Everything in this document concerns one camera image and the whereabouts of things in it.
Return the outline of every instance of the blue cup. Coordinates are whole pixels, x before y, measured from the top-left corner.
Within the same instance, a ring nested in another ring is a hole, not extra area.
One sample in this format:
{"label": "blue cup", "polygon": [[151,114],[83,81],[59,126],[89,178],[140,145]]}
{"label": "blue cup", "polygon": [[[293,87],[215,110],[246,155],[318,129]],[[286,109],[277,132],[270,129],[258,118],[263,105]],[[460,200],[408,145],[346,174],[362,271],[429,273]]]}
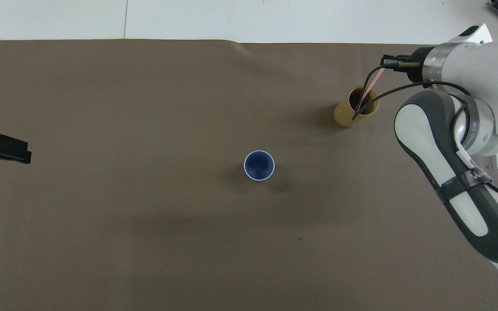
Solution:
{"label": "blue cup", "polygon": [[274,173],[275,163],[272,156],[263,150],[255,150],[247,154],[243,161],[245,174],[254,181],[265,181]]}

